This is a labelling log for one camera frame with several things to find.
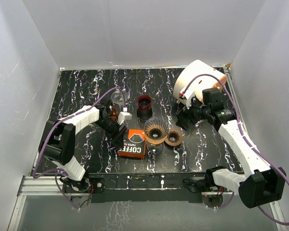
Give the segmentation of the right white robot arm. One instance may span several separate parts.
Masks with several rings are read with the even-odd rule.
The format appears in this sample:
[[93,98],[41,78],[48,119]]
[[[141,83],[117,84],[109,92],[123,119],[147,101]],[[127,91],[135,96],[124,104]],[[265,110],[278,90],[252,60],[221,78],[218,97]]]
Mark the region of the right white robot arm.
[[202,101],[192,90],[187,93],[176,91],[173,95],[182,104],[177,112],[176,124],[188,130],[190,123],[206,120],[226,140],[243,168],[242,175],[223,166],[209,168],[201,181],[204,187],[211,191],[224,187],[239,195],[248,208],[281,199],[285,186],[281,176],[284,170],[274,169],[254,152],[255,146],[249,146],[245,141],[247,136],[240,134],[234,110],[225,107],[223,95],[218,88],[203,90]]

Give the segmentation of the orange coffee filter box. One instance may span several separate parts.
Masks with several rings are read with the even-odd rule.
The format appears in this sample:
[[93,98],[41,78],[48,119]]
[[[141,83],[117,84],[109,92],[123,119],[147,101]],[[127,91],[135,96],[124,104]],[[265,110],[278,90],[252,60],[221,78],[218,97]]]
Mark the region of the orange coffee filter box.
[[144,159],[146,153],[146,139],[143,130],[127,129],[123,136],[123,147],[118,154],[123,157]]

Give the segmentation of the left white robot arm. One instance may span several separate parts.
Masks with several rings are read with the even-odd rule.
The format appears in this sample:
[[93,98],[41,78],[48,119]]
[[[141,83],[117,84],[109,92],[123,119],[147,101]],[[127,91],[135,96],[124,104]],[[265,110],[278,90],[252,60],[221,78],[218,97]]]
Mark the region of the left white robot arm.
[[87,171],[74,156],[76,135],[90,124],[96,124],[114,146],[123,148],[123,136],[127,129],[123,123],[131,117],[126,107],[119,112],[108,101],[105,105],[85,105],[57,121],[49,119],[40,141],[39,153],[57,166],[62,183],[75,191],[85,192],[91,183]]

